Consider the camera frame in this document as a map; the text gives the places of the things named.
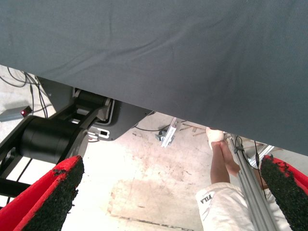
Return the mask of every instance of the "white floor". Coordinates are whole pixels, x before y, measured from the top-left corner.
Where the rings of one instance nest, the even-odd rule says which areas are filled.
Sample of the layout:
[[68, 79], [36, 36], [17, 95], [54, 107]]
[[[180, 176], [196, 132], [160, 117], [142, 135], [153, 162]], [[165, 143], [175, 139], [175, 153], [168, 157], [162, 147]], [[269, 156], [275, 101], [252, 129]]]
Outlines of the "white floor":
[[[22, 77], [18, 71], [12, 73]], [[0, 66], [0, 76], [18, 84], [9, 77], [6, 67]], [[0, 113], [22, 105], [22, 102], [32, 104], [27, 85], [17, 89], [1, 81], [0, 97]], [[39, 109], [37, 94], [35, 99], [35, 109]], [[48, 110], [50, 114], [54, 113], [52, 107]], [[168, 125], [171, 120], [170, 116], [156, 113], [138, 126], [156, 129]], [[18, 122], [0, 123], [0, 141]], [[210, 184], [212, 156], [206, 135], [196, 135], [203, 131], [193, 132], [192, 128], [178, 131], [167, 148], [160, 147], [154, 137], [157, 132], [136, 128], [116, 141], [89, 143], [84, 156], [85, 174], [63, 230], [201, 231], [194, 195]], [[244, 141], [245, 147], [253, 145], [250, 140]], [[308, 175], [307, 156], [277, 148], [272, 153]], [[27, 159], [23, 158], [9, 178], [15, 180], [26, 163]], [[21, 182], [33, 183], [52, 167], [49, 163], [33, 161]], [[236, 178], [231, 182], [238, 185]], [[0, 198], [0, 206], [5, 202], [6, 198]]]

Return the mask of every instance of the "black metal bracket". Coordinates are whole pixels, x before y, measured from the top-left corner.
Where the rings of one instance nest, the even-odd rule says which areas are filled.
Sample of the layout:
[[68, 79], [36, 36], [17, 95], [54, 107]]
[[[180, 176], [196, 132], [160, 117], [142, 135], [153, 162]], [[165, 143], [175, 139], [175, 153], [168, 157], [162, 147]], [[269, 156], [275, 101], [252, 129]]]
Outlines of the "black metal bracket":
[[6, 179], [23, 156], [54, 164], [83, 156], [88, 129], [97, 120], [108, 120], [112, 105], [112, 99], [80, 90], [72, 103], [50, 118], [23, 119], [0, 143], [0, 195], [16, 197], [29, 186]]

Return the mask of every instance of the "gray fabric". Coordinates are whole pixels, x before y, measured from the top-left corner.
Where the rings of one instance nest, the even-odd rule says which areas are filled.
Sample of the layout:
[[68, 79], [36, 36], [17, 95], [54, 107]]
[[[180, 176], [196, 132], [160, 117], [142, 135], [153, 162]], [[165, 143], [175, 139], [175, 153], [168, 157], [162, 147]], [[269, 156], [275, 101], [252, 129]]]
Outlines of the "gray fabric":
[[0, 1], [0, 64], [308, 154], [306, 0]]

